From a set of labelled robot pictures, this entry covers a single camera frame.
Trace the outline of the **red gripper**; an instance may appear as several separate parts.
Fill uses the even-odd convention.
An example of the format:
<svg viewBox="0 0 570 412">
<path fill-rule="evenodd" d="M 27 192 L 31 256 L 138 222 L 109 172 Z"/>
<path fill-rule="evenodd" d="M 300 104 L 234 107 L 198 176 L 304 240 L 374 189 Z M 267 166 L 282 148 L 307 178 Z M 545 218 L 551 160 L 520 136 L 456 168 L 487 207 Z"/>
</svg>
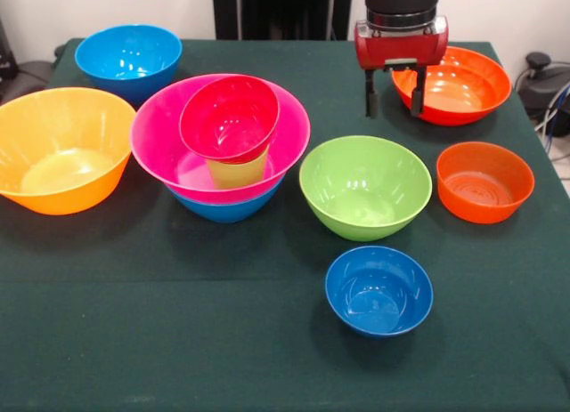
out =
<svg viewBox="0 0 570 412">
<path fill-rule="evenodd" d="M 424 110 L 424 93 L 428 69 L 444 57 L 449 38 L 447 18 L 437 15 L 426 25 L 412 30 L 381 30 L 366 20 L 354 27 L 357 60 L 365 75 L 366 117 L 376 118 L 379 97 L 375 88 L 376 69 L 416 68 L 416 85 L 411 92 L 411 115 L 419 117 Z"/>
</svg>

